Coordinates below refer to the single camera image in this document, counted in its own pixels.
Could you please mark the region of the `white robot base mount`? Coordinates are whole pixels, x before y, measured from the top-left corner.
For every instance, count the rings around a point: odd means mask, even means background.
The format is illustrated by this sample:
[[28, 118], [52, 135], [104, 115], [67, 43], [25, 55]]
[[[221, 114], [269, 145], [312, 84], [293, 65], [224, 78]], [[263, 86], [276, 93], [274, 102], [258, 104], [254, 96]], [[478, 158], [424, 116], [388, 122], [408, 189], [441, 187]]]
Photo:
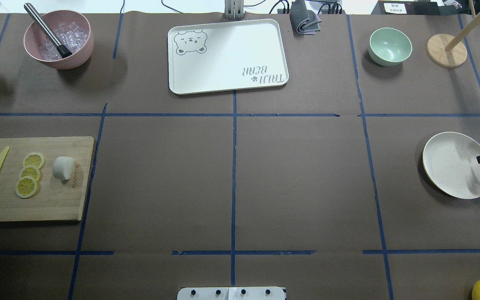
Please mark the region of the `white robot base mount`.
[[286, 300], [286, 289], [277, 286], [190, 287], [177, 293], [177, 300]]

